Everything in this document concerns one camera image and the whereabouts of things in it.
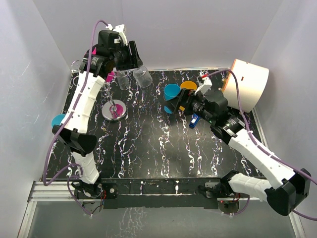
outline table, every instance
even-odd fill
[[[166,178],[220,178],[230,170],[245,175],[261,177],[262,174],[239,152],[217,139],[210,125],[200,120],[194,129],[188,124],[191,116],[181,112],[169,116],[162,107],[165,85],[187,80],[197,81],[197,76],[214,70],[164,70],[150,71],[153,83],[140,88],[129,75],[131,88],[121,91],[116,81],[110,90],[114,99],[120,99],[128,108],[127,117],[120,122],[108,122],[102,116],[102,106],[107,102],[100,92],[88,123],[88,133],[97,137],[94,150],[96,166],[106,179],[166,179]],[[214,76],[213,88],[222,86],[225,74]],[[75,91],[71,83],[63,112]],[[230,111],[239,115],[235,109]],[[246,114],[251,130],[260,140],[252,113]],[[70,151],[61,143],[54,145],[48,166],[48,178],[69,163],[74,162]],[[65,180],[78,170],[69,168],[58,179]]]

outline yellow cup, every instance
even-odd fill
[[[180,88],[186,88],[186,89],[192,89],[192,90],[197,90],[197,85],[193,81],[185,81],[180,85]],[[184,111],[185,108],[182,106],[179,107],[180,110]]]

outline blue clip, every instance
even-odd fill
[[[193,118],[189,123],[189,127],[190,128],[195,128],[195,126],[197,125],[198,121],[199,121],[200,117],[197,116],[195,113],[193,114]]]

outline white cylinder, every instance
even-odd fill
[[[235,59],[231,70],[238,80],[242,110],[248,113],[263,93],[268,78],[268,68]],[[232,74],[229,74],[224,81],[222,92],[228,100],[228,106],[239,109],[236,83]]]

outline blue cup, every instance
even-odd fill
[[[61,121],[64,119],[65,116],[66,116],[66,114],[59,114],[56,117],[54,117],[52,122],[51,122],[52,128],[54,125],[60,125]]]
[[[164,98],[165,101],[171,100],[175,98],[179,92],[180,92],[180,87],[177,84],[168,84],[164,88]]]

